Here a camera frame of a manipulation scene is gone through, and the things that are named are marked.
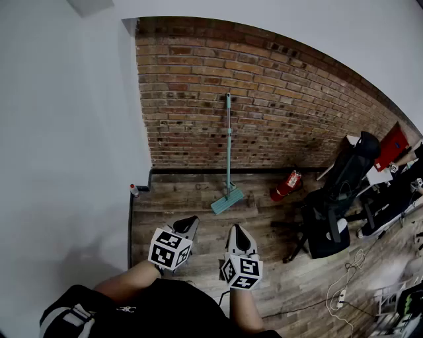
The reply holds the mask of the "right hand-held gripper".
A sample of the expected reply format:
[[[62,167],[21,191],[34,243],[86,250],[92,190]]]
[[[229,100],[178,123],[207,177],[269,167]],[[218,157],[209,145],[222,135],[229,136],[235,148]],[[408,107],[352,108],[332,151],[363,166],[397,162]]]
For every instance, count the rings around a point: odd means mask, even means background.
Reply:
[[[229,231],[226,249],[228,253],[221,264],[219,278],[229,288],[252,290],[263,277],[263,261],[257,255],[247,257],[235,254],[256,254],[255,239],[242,226],[234,224]]]

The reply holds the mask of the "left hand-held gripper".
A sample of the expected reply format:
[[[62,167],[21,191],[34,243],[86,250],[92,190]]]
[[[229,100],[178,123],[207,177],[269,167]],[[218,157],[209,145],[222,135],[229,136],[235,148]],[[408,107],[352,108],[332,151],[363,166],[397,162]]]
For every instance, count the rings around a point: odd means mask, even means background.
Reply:
[[[167,228],[157,228],[152,237],[148,260],[160,267],[175,271],[189,257],[198,229],[199,218],[191,216],[176,220]]]

